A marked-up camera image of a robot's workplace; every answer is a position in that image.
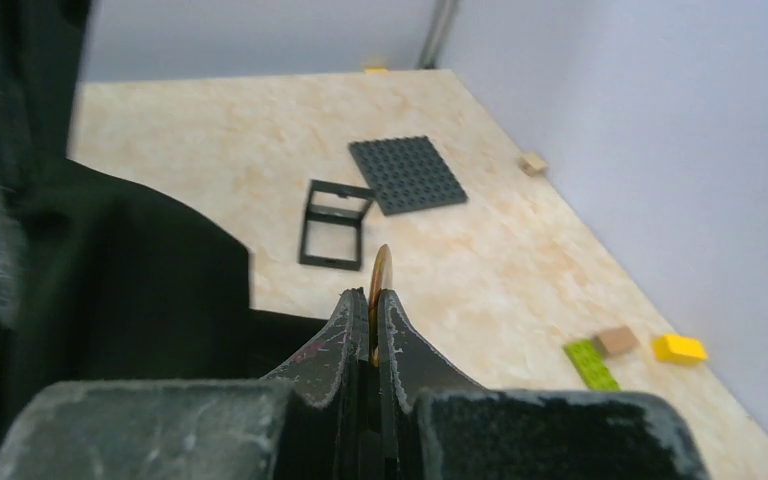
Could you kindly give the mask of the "black garment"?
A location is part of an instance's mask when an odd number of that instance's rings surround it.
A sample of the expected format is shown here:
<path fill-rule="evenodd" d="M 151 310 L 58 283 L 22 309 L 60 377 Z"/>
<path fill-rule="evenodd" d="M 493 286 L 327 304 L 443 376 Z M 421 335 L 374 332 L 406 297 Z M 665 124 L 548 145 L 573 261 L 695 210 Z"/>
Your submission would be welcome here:
<path fill-rule="evenodd" d="M 0 444 L 52 384 L 257 378 L 322 326 L 253 308 L 204 215 L 68 157 L 90 9 L 0 1 Z"/>

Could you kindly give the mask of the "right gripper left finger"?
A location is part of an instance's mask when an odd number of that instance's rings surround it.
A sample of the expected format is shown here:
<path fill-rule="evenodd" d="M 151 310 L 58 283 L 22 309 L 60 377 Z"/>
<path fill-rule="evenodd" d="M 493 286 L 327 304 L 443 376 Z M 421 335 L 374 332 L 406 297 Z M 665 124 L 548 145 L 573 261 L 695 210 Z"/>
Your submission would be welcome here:
<path fill-rule="evenodd" d="M 0 447 L 0 479 L 360 479 L 367 302 L 258 380 L 62 382 Z"/>

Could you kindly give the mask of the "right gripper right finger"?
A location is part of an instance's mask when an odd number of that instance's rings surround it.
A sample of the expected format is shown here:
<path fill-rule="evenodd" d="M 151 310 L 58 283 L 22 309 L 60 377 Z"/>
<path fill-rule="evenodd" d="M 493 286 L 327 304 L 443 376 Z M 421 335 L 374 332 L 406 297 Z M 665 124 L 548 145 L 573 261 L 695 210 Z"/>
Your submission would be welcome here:
<path fill-rule="evenodd" d="M 642 392 L 493 390 L 379 302 L 382 434 L 396 479 L 705 479 L 678 412 Z"/>

